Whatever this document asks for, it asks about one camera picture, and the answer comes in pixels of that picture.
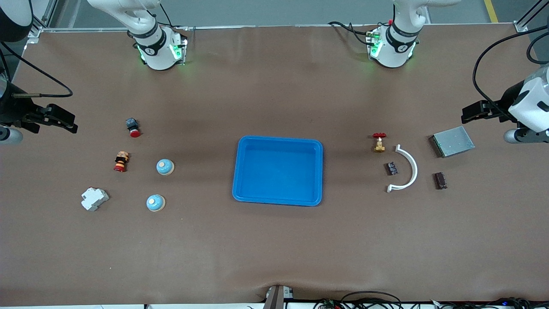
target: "yellow floor line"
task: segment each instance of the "yellow floor line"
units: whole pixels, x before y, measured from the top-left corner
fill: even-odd
[[[486,5],[486,10],[488,11],[488,16],[490,17],[490,21],[492,23],[498,23],[496,11],[494,10],[494,5],[492,4],[492,0],[484,0],[484,5]]]

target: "gray metal box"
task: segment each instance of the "gray metal box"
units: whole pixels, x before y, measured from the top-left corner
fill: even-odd
[[[475,147],[463,126],[435,133],[433,140],[442,158],[457,155]]]

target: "small black electronic component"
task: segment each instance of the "small black electronic component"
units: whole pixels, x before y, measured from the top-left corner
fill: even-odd
[[[390,175],[396,175],[399,173],[399,170],[396,169],[395,162],[389,162],[385,165],[387,167],[387,172]]]
[[[443,172],[433,174],[433,177],[435,178],[437,189],[439,190],[448,189],[448,185],[446,184],[446,178],[444,177]]]

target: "gray floor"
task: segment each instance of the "gray floor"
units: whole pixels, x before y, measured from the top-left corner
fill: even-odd
[[[494,4],[494,10],[499,22],[512,22],[520,19],[520,17],[526,13],[537,0],[492,0]],[[549,5],[546,6],[532,21],[528,24],[528,29],[547,25],[547,17],[549,15]],[[530,39],[538,37],[543,31],[530,34]],[[547,37],[541,39],[534,45],[534,51],[539,60],[549,60],[549,40]]]
[[[375,24],[392,17],[389,0],[163,0],[174,25],[296,25],[343,23]],[[65,1],[57,27],[118,27],[111,16],[94,9],[86,0]],[[167,22],[160,8],[152,11]],[[431,8],[433,23],[489,23],[483,0],[463,0],[451,8]]]

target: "white curved plastic part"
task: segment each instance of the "white curved plastic part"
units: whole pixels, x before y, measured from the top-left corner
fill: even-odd
[[[409,154],[408,152],[406,152],[405,150],[401,149],[400,144],[396,145],[395,152],[400,153],[406,159],[408,159],[408,161],[410,162],[410,165],[412,166],[412,179],[410,179],[410,181],[405,185],[401,185],[401,186],[389,185],[389,186],[387,186],[387,192],[391,192],[392,190],[402,190],[404,188],[407,188],[411,184],[413,184],[413,182],[416,181],[416,178],[417,178],[417,163],[416,163],[416,160],[413,159],[412,155]]]

